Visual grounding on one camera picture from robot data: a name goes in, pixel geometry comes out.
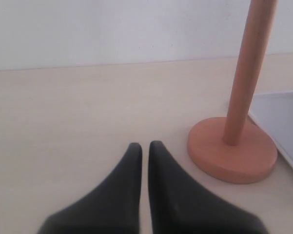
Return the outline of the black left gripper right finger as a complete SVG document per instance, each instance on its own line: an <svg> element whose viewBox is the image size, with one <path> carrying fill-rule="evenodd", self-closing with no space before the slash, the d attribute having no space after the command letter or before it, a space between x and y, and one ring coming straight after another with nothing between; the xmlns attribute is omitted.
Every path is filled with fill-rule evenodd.
<svg viewBox="0 0 293 234"><path fill-rule="evenodd" d="M161 141L150 143L148 192L155 234L268 233L257 216L196 182Z"/></svg>

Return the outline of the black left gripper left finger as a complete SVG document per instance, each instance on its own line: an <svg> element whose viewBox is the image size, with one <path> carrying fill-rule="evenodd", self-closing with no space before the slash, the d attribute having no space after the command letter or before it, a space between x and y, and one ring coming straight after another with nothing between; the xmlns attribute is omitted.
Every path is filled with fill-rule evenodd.
<svg viewBox="0 0 293 234"><path fill-rule="evenodd" d="M142 148L130 143L111 173L89 194L50 215L40 234L137 234Z"/></svg>

